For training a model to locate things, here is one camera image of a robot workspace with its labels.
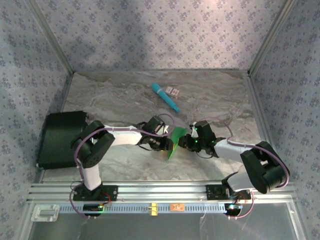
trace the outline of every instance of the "yellow clip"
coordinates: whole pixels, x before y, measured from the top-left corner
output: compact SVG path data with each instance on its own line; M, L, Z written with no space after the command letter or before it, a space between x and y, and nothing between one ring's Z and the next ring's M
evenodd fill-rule
M148 209L150 211L150 216L158 216L158 204L156 202L152 202Z

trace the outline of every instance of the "orange label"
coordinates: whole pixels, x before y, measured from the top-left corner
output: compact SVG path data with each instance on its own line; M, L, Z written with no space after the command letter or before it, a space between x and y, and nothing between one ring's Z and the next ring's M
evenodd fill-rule
M171 212L183 212L185 210L184 203L171 203L170 204L170 211Z

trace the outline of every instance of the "wall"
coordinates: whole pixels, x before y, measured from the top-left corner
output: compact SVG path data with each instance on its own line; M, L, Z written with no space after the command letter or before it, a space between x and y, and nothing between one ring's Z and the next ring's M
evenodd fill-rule
M283 0L38 0L75 71L242 69Z
M12 239L45 116L60 110L67 72L24 1L0 0L0 239Z
M276 148L320 239L320 1L298 0L254 77Z

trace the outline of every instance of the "marker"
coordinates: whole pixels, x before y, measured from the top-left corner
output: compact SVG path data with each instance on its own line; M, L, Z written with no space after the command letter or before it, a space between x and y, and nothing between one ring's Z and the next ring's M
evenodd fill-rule
M161 87L153 83L151 85L152 90L158 94L172 109L174 109L177 113L180 112L180 109L177 107L175 102L161 89Z

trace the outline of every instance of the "marble surface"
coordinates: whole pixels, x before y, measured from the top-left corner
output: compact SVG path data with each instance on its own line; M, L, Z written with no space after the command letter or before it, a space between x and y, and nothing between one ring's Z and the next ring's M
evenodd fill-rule
M169 113L177 126L188 127L195 120L220 117L232 129L235 141L260 141L249 96L240 71L148 71L118 73L75 73L64 111L83 110L90 120L110 126L128 126L148 121L153 115ZM175 113L151 89L152 83L180 90ZM163 120L170 125L166 116ZM228 137L220 122L212 122L217 137ZM145 151L133 145L110 148L99 163L103 181L221 180L243 168L239 162L203 159L178 148L169 162L166 152ZM79 180L76 168L46 170L43 180Z

